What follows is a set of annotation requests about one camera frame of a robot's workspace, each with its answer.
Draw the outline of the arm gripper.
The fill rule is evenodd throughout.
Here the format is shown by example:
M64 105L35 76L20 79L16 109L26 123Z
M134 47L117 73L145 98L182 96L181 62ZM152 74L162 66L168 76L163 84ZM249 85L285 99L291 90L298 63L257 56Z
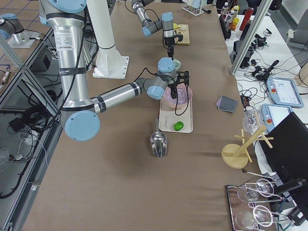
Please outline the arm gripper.
M176 80L172 80L169 84L168 87L170 88L170 95L172 98L178 97L178 89L177 85L179 84L184 84L186 87L189 86L189 71L177 71L176 74Z
M174 57L175 38L178 38L178 41L182 41L183 35L181 33L177 34L174 29L163 30L163 44L168 47L167 54L171 58Z

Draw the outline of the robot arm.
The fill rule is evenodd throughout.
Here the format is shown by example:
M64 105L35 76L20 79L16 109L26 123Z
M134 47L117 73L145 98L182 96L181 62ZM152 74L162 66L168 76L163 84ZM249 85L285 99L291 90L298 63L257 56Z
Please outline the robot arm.
M177 35L174 30L172 12L163 13L156 21L150 19L144 7L152 2L153 0L132 0L131 7L142 23L142 31L145 37L149 37L161 29L163 30L164 45L167 46L168 56L173 59L175 38L182 41L183 35Z
M99 96L90 98L87 85L87 67L83 51L84 29L87 19L91 20L98 46L95 77L124 79L129 58L116 49L110 14L105 0L42 0L40 20L53 28L59 75L62 80L64 103L61 106L61 124L68 137L75 141L88 141L100 129L99 113L139 96L159 100L166 88L176 98L177 86L189 84L189 73L175 69L173 48L177 35L173 27L171 12L162 14L153 21L146 12L147 0L134 0L133 13L142 24L145 36L163 31L168 56L158 62L158 71L153 78L138 77L135 81Z

